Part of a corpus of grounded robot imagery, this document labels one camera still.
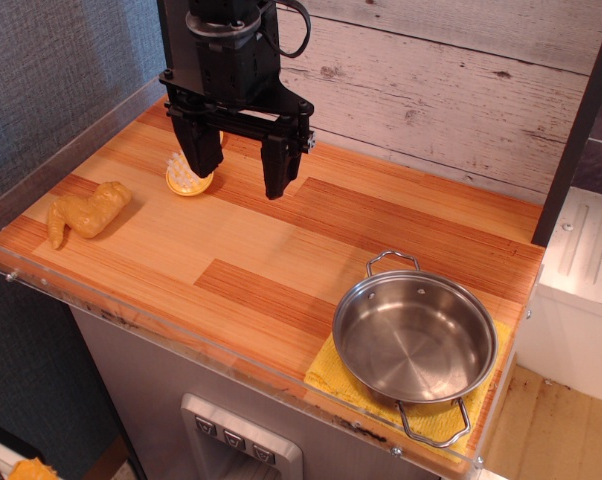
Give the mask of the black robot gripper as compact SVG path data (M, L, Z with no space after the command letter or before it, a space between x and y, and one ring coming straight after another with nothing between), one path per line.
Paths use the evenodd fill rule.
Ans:
M223 161L220 130L264 139L261 160L269 200L283 196L298 175L301 153L315 144L314 106L280 80L276 19L186 19L195 40L198 73L166 68L160 82L171 102L174 132L190 169L200 178Z

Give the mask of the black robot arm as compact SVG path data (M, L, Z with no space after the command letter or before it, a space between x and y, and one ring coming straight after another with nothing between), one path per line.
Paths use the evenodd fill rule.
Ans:
M315 143L313 105L280 79L275 1L161 1L167 114L190 169L223 160L220 133L258 140L266 196L283 196Z

